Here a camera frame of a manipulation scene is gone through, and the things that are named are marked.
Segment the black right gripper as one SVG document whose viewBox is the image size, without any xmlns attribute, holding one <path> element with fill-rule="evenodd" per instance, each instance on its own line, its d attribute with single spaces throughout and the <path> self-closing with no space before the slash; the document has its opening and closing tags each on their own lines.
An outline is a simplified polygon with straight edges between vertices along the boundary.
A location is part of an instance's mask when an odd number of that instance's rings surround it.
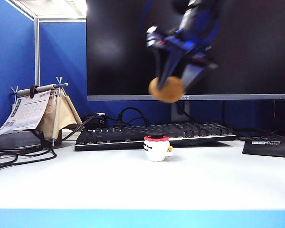
<svg viewBox="0 0 285 228">
<path fill-rule="evenodd" d="M 163 88 L 168 77 L 183 60 L 189 62 L 180 78 L 184 92 L 190 90 L 190 87 L 198 81 L 206 67 L 211 69 L 217 67 L 217 64 L 210 61 L 194 42 L 181 41 L 175 36 L 149 35 L 148 47 L 153 49 L 158 64 L 156 69 L 158 90 Z"/>
</svg>

